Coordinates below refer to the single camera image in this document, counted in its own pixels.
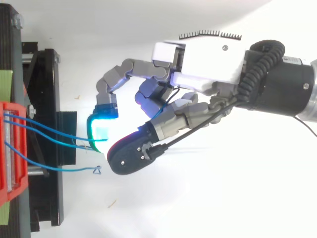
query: black metal frame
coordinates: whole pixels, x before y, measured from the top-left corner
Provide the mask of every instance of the black metal frame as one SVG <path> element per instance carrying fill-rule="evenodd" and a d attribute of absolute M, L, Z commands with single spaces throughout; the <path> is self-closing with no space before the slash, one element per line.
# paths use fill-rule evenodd
<path fill-rule="evenodd" d="M 34 120 L 76 135 L 77 112 L 60 112 L 59 108 L 57 54 L 53 49 L 37 51 L 34 43 L 22 44 L 20 30 L 12 24 L 16 14 L 11 5 L 0 4 L 0 70 L 13 71 L 11 101 L 24 106 L 32 104 L 37 110 Z M 22 66 L 22 50 L 33 53 L 30 64 Z M 47 134 L 72 143 L 59 135 Z M 53 167 L 76 163 L 74 148 L 53 144 L 29 131 L 27 144 L 28 157 L 39 163 Z M 39 231 L 40 221 L 59 226 L 63 219 L 62 173 L 44 170 L 43 176 L 29 177 L 29 187 L 10 202 L 9 224 L 0 226 L 0 237 L 30 238 L 30 232 Z"/>
<path fill-rule="evenodd" d="M 23 43 L 24 46 L 34 43 Z M 57 53 L 53 49 L 34 51 L 30 64 L 24 64 L 24 84 L 30 103 L 37 110 L 35 121 L 53 129 L 76 135 L 77 112 L 60 112 Z M 50 131 L 45 133 L 66 143 L 63 138 Z M 52 167 L 76 163 L 76 149 L 57 145 L 27 131 L 28 156 Z M 44 176 L 29 177 L 31 232 L 40 230 L 40 221 L 51 221 L 59 226 L 64 220 L 62 172 L 44 171 Z"/>

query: blue wire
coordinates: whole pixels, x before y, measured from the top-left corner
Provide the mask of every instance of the blue wire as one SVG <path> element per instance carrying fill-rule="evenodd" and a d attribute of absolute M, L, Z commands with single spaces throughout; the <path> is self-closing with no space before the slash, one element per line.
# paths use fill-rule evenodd
<path fill-rule="evenodd" d="M 37 122 L 37 121 L 31 120 L 31 119 L 28 119 L 28 118 L 23 118 L 23 117 L 19 117 L 19 116 L 7 114 L 7 113 L 4 113 L 3 115 L 6 116 L 6 117 L 11 117 L 11 118 L 17 118 L 17 119 L 20 119 L 20 120 L 25 120 L 25 121 L 27 121 L 27 122 L 33 123 L 33 124 L 35 124 L 35 125 L 38 125 L 38 126 L 44 128 L 44 129 L 46 129 L 46 130 L 52 131 L 52 132 L 54 132 L 54 133 L 56 133 L 56 134 L 63 135 L 63 136 L 65 136 L 65 137 L 69 137 L 69 138 L 73 138 L 73 139 L 77 139 L 77 140 L 85 140 L 85 141 L 92 141 L 92 142 L 94 142 L 94 141 L 106 141 L 106 140 L 108 140 L 108 139 L 94 140 L 94 139 L 87 139 L 87 138 L 77 137 L 77 136 L 74 136 L 74 135 L 66 134 L 66 133 L 63 133 L 63 132 L 61 132 L 61 131 L 55 130 L 55 129 L 53 129 L 53 128 L 50 128 L 50 127 L 48 127 L 48 126 L 46 126 L 46 125 L 43 125 L 43 124 L 41 124 L 41 123 L 39 123 L 39 122 Z"/>
<path fill-rule="evenodd" d="M 62 171 L 62 172 L 78 172 L 78 171 L 83 171 L 83 170 L 100 170 L 101 166 L 97 166 L 97 167 L 85 167 L 85 168 L 81 168 L 81 169 L 61 169 L 61 168 L 54 168 L 51 166 L 47 166 L 47 165 L 42 165 L 39 164 L 37 162 L 34 162 L 30 159 L 28 159 L 27 157 L 25 157 L 24 155 L 22 155 L 17 149 L 15 149 L 12 145 L 10 145 L 9 143 L 5 142 L 5 145 L 7 147 L 9 147 L 11 150 L 13 150 L 15 153 L 17 153 L 19 156 L 21 156 L 22 159 L 26 160 L 27 162 L 29 162 L 32 165 L 36 165 L 48 170 L 54 170 L 54 171 Z"/>
<path fill-rule="evenodd" d="M 16 122 L 12 122 L 12 121 L 9 121 L 9 120 L 3 120 L 5 123 L 8 123 L 8 124 L 12 124 L 12 125 L 17 125 L 17 126 L 20 126 L 20 127 L 23 127 L 23 128 L 26 128 L 28 130 L 32 130 L 38 134 L 40 134 L 41 136 L 47 138 L 48 140 L 54 142 L 54 143 L 57 143 L 57 144 L 60 144 L 60 145 L 64 145 L 64 146 L 68 146 L 68 147 L 72 147 L 72 148 L 78 148 L 78 149 L 87 149 L 87 150 L 93 150 L 91 148 L 85 148 L 85 147 L 82 147 L 82 146 L 78 146 L 78 145 L 71 145 L 71 144 L 67 144 L 67 143 L 64 143 L 64 142 L 61 142 L 61 141 L 58 141 L 58 140 L 55 140 L 51 137 L 49 137 L 48 135 L 42 133 L 41 131 L 35 129 L 35 128 L 32 128 L 30 126 L 27 126 L 27 125 L 22 125 L 22 124 L 19 124 L 19 123 L 16 123 Z"/>

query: cyan light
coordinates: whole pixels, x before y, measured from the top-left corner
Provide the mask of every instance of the cyan light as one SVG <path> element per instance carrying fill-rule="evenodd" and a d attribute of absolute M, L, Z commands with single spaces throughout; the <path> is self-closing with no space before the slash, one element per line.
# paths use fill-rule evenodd
<path fill-rule="evenodd" d="M 91 122 L 94 140 L 111 139 L 116 129 L 116 119 L 93 119 Z M 101 153 L 105 153 L 107 141 L 95 141 L 94 145 Z"/>

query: electrical wire tip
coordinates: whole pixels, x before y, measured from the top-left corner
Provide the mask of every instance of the electrical wire tip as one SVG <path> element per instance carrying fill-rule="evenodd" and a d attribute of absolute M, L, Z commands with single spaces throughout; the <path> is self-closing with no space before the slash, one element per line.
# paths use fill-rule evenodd
<path fill-rule="evenodd" d="M 98 165 L 98 166 L 96 167 L 96 169 L 93 171 L 93 174 L 95 174 L 95 175 L 101 175 L 100 169 L 101 169 L 101 166 Z"/>

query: metal rod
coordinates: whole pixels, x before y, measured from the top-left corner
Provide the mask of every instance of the metal rod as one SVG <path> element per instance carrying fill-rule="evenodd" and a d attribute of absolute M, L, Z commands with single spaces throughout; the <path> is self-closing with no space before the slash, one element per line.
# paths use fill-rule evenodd
<path fill-rule="evenodd" d="M 39 166 L 28 166 L 28 176 L 44 175 L 43 169 Z"/>
<path fill-rule="evenodd" d="M 23 54 L 22 55 L 22 63 L 31 63 L 33 54 Z"/>

